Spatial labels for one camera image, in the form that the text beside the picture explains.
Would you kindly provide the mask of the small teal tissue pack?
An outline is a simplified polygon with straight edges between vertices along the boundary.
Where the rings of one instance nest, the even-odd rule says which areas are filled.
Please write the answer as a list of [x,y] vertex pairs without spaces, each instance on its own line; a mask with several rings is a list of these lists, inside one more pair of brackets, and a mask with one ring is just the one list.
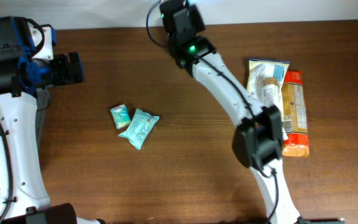
[[111,108],[110,112],[117,129],[122,129],[130,125],[131,118],[129,116],[126,105],[119,105],[114,108]]

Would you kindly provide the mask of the teal wet wipes pack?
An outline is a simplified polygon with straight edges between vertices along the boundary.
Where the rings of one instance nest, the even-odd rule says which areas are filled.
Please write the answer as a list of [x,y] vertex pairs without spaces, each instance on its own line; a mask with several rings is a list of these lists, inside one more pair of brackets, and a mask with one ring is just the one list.
[[159,119],[158,116],[136,109],[132,122],[124,132],[119,134],[119,137],[128,139],[137,150],[141,150],[145,139]]

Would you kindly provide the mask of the yellow blue-edged snack bag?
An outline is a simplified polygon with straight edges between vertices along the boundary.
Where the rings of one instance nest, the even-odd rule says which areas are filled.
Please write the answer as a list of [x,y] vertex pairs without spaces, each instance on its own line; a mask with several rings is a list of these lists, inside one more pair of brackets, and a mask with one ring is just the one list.
[[250,58],[247,91],[261,101],[263,80],[266,78],[275,78],[281,89],[289,65],[290,61]]

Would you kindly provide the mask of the white cream tube gold cap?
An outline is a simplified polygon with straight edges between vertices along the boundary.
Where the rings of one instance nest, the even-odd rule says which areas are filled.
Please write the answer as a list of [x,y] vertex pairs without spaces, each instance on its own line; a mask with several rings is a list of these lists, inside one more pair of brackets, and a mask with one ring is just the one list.
[[262,99],[264,104],[268,107],[275,105],[279,110],[283,109],[282,94],[276,78],[270,77],[263,79]]

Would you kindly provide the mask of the orange spaghetti pasta package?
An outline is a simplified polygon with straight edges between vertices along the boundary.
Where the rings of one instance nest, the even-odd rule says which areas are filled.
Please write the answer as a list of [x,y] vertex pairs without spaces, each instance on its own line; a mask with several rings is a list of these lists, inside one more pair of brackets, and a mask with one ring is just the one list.
[[308,157],[310,145],[301,71],[287,71],[282,97],[283,124],[287,135],[282,153],[290,157]]

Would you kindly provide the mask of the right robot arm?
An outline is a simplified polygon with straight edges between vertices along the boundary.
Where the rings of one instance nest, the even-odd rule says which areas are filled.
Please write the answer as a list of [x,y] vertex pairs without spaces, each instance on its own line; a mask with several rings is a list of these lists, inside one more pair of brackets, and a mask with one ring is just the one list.
[[231,119],[232,150],[254,175],[264,199],[267,223],[304,223],[283,173],[281,115],[255,99],[226,67],[211,42],[198,8],[185,0],[157,4],[167,33],[167,47],[178,67],[202,84]]

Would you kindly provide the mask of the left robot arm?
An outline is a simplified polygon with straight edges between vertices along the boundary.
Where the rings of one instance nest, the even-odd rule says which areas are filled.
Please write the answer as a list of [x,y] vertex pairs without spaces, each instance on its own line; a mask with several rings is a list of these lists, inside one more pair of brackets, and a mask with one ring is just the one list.
[[53,206],[40,170],[37,92],[85,79],[76,52],[54,54],[55,29],[0,18],[0,223],[83,223],[73,205]]

